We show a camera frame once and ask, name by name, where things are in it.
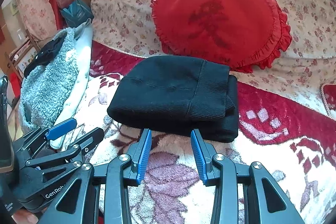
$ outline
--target silver bolt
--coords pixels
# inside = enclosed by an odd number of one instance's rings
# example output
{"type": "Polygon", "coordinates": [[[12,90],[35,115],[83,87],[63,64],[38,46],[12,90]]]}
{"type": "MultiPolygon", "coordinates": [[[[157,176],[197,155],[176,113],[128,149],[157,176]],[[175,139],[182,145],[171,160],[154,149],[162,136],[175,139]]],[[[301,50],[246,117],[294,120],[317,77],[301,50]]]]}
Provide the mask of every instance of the silver bolt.
{"type": "Polygon", "coordinates": [[[89,170],[91,168],[91,164],[83,164],[82,169],[83,170],[89,170]]]}
{"type": "Polygon", "coordinates": [[[223,154],[216,154],[214,155],[215,160],[224,160],[225,156],[223,154]]]}
{"type": "Polygon", "coordinates": [[[127,160],[129,159],[129,155],[127,155],[127,154],[122,154],[122,155],[119,156],[119,159],[120,159],[121,161],[127,161],[127,160]]]}
{"type": "Polygon", "coordinates": [[[263,165],[260,162],[255,161],[254,163],[252,163],[252,166],[256,169],[261,169],[263,165]]]}
{"type": "Polygon", "coordinates": [[[78,167],[78,166],[81,166],[82,163],[81,163],[79,160],[76,160],[76,161],[73,163],[73,165],[74,165],[75,167],[78,167]]]}

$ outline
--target bed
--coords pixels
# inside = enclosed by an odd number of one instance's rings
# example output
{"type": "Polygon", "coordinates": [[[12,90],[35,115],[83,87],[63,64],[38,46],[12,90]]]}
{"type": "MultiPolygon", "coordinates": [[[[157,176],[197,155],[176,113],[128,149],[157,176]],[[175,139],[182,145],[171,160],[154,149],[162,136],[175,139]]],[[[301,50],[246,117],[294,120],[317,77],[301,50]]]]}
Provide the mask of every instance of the bed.
{"type": "MultiPolygon", "coordinates": [[[[161,55],[151,0],[92,0],[94,42],[88,84],[63,149],[94,127],[104,140],[87,160],[106,163],[139,138],[139,130],[106,114],[118,83],[143,58],[161,55]]],[[[288,15],[293,41],[271,69],[239,79],[239,135],[212,142],[235,162],[260,161],[307,224],[323,223],[336,204],[336,121],[320,93],[335,80],[335,0],[277,0],[288,15]]],[[[155,132],[144,182],[130,189],[133,223],[209,223],[214,188],[198,178],[187,137],[155,132]]],[[[244,222],[240,189],[239,218],[244,222]]],[[[104,187],[100,195],[103,209],[104,187]]]]}

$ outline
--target red pillow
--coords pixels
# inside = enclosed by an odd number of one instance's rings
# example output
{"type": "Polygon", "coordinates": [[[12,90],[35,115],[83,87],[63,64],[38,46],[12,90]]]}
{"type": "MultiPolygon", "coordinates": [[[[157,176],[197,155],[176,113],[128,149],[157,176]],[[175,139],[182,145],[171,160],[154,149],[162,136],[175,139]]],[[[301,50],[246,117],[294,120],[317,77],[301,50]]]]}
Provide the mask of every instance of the red pillow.
{"type": "Polygon", "coordinates": [[[152,0],[156,34],[167,54],[187,55],[252,72],[271,68],[291,43],[276,0],[152,0]]]}

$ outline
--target folded black garment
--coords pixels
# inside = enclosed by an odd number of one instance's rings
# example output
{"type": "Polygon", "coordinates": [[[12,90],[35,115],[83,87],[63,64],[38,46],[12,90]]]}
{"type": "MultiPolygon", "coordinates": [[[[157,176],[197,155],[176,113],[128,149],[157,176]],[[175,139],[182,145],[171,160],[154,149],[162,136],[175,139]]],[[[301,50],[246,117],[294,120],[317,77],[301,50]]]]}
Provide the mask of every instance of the folded black garment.
{"type": "Polygon", "coordinates": [[[184,56],[156,56],[119,83],[111,118],[135,128],[231,142],[238,134],[237,80],[229,67],[184,56]]]}
{"type": "Polygon", "coordinates": [[[55,56],[58,54],[61,49],[64,39],[67,36],[65,32],[63,35],[49,41],[46,45],[42,47],[40,52],[35,56],[35,58],[28,64],[25,68],[24,76],[25,78],[31,73],[33,69],[35,69],[39,65],[48,65],[52,60],[54,60],[55,56]]]}

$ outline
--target teal bag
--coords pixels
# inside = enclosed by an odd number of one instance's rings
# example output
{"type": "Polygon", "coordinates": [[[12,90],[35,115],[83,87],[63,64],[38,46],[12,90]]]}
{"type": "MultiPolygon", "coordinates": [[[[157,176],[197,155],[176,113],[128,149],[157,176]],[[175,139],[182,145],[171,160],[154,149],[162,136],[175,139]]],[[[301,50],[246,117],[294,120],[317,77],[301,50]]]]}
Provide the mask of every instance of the teal bag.
{"type": "Polygon", "coordinates": [[[89,18],[93,19],[91,8],[82,0],[74,0],[69,7],[63,8],[60,12],[67,25],[71,28],[78,27],[89,18]]]}

